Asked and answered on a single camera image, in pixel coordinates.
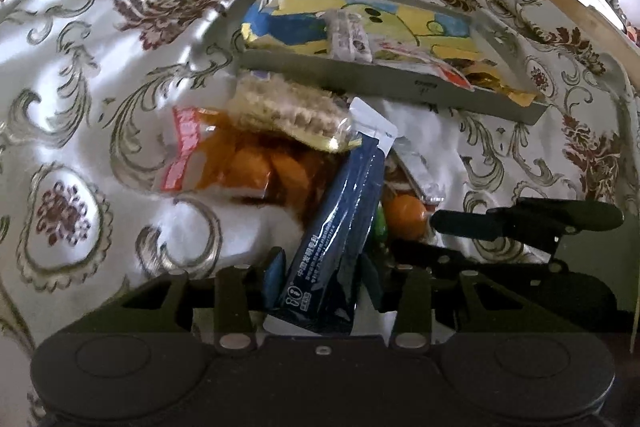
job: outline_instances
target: white satin fabric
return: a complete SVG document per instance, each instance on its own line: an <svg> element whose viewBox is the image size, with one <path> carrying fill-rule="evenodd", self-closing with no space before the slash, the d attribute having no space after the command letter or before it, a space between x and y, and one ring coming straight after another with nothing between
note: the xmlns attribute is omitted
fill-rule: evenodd
<svg viewBox="0 0 640 427"><path fill-rule="evenodd" d="M551 105L525 126L369 100L428 158L444 208L523 195L636 213L638 112L617 62L546 0L425 1L484 10ZM172 268L207 277L294 251L301 231L282 209L151 191L161 109L232 95L247 2L1 0L0 424L36 423L33 349L106 299ZM513 241L436 240L478 261L538 258Z"/></svg>

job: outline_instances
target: bolt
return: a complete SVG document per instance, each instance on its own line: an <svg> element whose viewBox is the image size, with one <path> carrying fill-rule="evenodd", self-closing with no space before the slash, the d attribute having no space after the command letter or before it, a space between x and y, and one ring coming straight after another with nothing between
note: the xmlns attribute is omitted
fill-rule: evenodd
<svg viewBox="0 0 640 427"><path fill-rule="evenodd" d="M325 356L325 355L330 355L330 354L331 354L331 347L329 347L329 346L318 346L318 347L316 347L316 355Z"/></svg>
<svg viewBox="0 0 640 427"><path fill-rule="evenodd" d="M427 338L421 333L400 333L395 342L402 349L420 349L427 345Z"/></svg>
<svg viewBox="0 0 640 427"><path fill-rule="evenodd" d="M244 333L227 333L220 338L220 346L225 349L246 349L251 345L251 338Z"/></svg>

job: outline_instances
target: blue snack package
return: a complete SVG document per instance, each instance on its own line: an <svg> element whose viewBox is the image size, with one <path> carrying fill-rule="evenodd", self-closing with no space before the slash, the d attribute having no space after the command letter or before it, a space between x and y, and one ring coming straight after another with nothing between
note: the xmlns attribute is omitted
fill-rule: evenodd
<svg viewBox="0 0 640 427"><path fill-rule="evenodd" d="M362 136L325 192L272 315L312 331L349 331L357 259L371 227L384 171L378 140Z"/></svg>

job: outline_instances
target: clear plastic bag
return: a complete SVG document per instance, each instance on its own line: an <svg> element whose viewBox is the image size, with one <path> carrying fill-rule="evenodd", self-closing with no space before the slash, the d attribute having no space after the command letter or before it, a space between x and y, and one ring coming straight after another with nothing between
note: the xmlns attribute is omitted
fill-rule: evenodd
<svg viewBox="0 0 640 427"><path fill-rule="evenodd" d="M169 161L161 192L206 190L290 208L305 222L317 208L341 156L285 136L241 130L224 111L173 107L163 116Z"/></svg>
<svg viewBox="0 0 640 427"><path fill-rule="evenodd" d="M455 86L469 91L474 90L464 74L444 60L431 56L417 46L409 46L380 37L373 37L370 44L376 64L417 73L433 74Z"/></svg>
<svg viewBox="0 0 640 427"><path fill-rule="evenodd" d="M227 108L240 129L277 132L323 152L361 143L349 111L330 92L286 82L280 74L245 72Z"/></svg>
<svg viewBox="0 0 640 427"><path fill-rule="evenodd" d="M347 10L327 10L322 18L326 22L329 58L371 63L369 37L360 15Z"/></svg>

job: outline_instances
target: wooden plank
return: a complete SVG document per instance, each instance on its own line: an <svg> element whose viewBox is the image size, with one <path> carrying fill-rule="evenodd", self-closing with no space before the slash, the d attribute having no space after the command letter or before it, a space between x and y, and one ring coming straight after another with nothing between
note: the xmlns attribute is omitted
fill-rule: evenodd
<svg viewBox="0 0 640 427"><path fill-rule="evenodd" d="M615 57L625 68L629 80L640 89L640 48L609 20L578 0L550 0L593 42Z"/></svg>

